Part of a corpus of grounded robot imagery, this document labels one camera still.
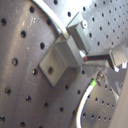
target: white cable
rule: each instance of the white cable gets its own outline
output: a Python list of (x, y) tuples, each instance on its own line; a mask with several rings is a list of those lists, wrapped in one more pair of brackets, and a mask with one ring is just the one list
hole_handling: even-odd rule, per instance
[(82, 114), (84, 105), (86, 103), (86, 100), (87, 100), (87, 98), (90, 95), (92, 90), (93, 90), (93, 86), (90, 85), (87, 88), (86, 92), (84, 93), (84, 95), (83, 95), (83, 97), (82, 97), (82, 99), (80, 101), (80, 105), (78, 107), (77, 114), (76, 114), (76, 128), (81, 128), (81, 114)]
[(49, 18), (60, 28), (63, 36), (67, 39), (69, 37), (69, 34), (65, 26), (58, 18), (58, 16), (48, 7), (48, 5), (45, 4), (43, 0), (32, 0), (32, 1), (36, 3), (49, 16)]

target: perforated metal panel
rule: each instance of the perforated metal panel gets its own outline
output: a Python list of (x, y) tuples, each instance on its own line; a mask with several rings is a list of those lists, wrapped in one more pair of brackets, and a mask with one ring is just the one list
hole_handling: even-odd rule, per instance
[[(113, 48), (128, 36), (127, 0), (44, 1), (65, 26), (82, 11), (90, 53)], [(29, 0), (1, 0), (0, 21), (0, 127), (75, 128), (77, 107), (97, 67), (83, 65), (75, 81), (54, 88), (39, 68), (59, 36), (46, 14)], [(125, 70), (121, 79), (107, 71), (111, 85), (93, 90), (82, 127), (107, 128), (111, 122), (116, 102), (110, 86), (123, 81)]]

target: hole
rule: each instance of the hole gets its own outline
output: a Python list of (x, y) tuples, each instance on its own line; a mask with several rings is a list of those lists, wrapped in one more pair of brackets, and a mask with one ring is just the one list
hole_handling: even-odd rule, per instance
[(95, 21), (95, 18), (94, 18), (94, 17), (92, 17), (92, 21), (93, 21), (93, 22)]
[(26, 102), (30, 102), (31, 101), (31, 96), (26, 96)]
[(107, 106), (109, 107), (109, 103), (107, 104)]
[(33, 75), (36, 75), (37, 74), (37, 70), (36, 69), (33, 69), (32, 74)]
[(97, 102), (98, 101), (98, 98), (96, 98), (95, 101)]
[(102, 13), (102, 17), (104, 17), (104, 13)]
[(42, 42), (40, 43), (40, 48), (43, 50), (45, 48), (45, 44)]
[(0, 123), (4, 123), (5, 122), (5, 117), (4, 116), (0, 116)]
[(97, 7), (97, 4), (95, 3), (94, 6)]
[(44, 107), (45, 107), (45, 108), (48, 108), (48, 107), (49, 107), (49, 104), (46, 102), (46, 103), (44, 104)]
[(97, 42), (97, 45), (100, 46), (100, 42)]
[(73, 116), (75, 116), (75, 115), (76, 115), (76, 111), (75, 111), (75, 110), (72, 112), (72, 115), (73, 115)]
[(101, 116), (98, 117), (98, 120), (100, 120), (100, 119), (101, 119)]
[(112, 89), (110, 88), (110, 93), (112, 93)]
[(49, 73), (50, 75), (52, 75), (52, 73), (53, 73), (53, 68), (52, 68), (52, 67), (50, 67), (50, 68), (48, 69), (48, 73)]
[(83, 7), (83, 11), (86, 11), (86, 8), (85, 7)]
[(83, 74), (83, 75), (85, 74), (85, 71), (84, 71), (84, 70), (82, 70), (82, 74)]
[(68, 16), (71, 17), (71, 12), (68, 12)]
[(34, 8), (33, 6), (31, 6), (31, 7), (29, 8), (29, 10), (30, 10), (31, 13), (34, 13), (35, 8)]
[(50, 19), (47, 20), (47, 24), (51, 25), (52, 21)]
[(78, 95), (80, 95), (80, 93), (81, 93), (81, 91), (80, 91), (80, 90), (78, 90), (78, 91), (77, 91), (77, 94), (78, 94)]
[(11, 94), (11, 89), (9, 87), (5, 88), (5, 93), (8, 95)]
[(85, 118), (86, 117), (86, 113), (83, 113), (83, 118)]
[(89, 33), (89, 37), (92, 38), (92, 33)]
[(104, 117), (104, 121), (106, 121), (106, 117)]
[(54, 0), (54, 4), (57, 5), (58, 4), (58, 0)]
[(1, 25), (2, 25), (2, 26), (5, 26), (6, 23), (7, 23), (7, 20), (6, 20), (5, 18), (2, 18), (2, 19), (1, 19)]
[(90, 95), (88, 96), (88, 99), (90, 98)]
[(18, 65), (18, 59), (14, 58), (14, 59), (12, 60), (12, 64), (13, 64), (14, 66), (17, 66), (17, 65)]
[(107, 89), (107, 85), (105, 85), (105, 89)]
[(64, 111), (64, 108), (63, 107), (60, 107), (60, 112), (63, 112)]
[(21, 32), (21, 37), (22, 37), (22, 38), (25, 38), (26, 36), (27, 36), (27, 33), (26, 33), (25, 31), (22, 31), (22, 32)]
[(104, 105), (104, 100), (102, 100), (102, 105)]
[(102, 27), (100, 27), (100, 31), (102, 31)]
[(94, 115), (91, 116), (92, 120), (94, 119)]
[(20, 123), (20, 128), (25, 128), (25, 126), (26, 126), (25, 122)]
[(112, 108), (114, 108), (114, 105), (112, 105)]
[(69, 89), (69, 85), (66, 85), (66, 86), (65, 86), (65, 89), (68, 90), (68, 89)]

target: screw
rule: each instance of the screw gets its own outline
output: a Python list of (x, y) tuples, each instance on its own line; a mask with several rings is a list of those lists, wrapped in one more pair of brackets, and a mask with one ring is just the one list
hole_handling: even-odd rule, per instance
[(87, 28), (87, 21), (86, 20), (82, 21), (82, 27), (83, 27), (83, 29)]

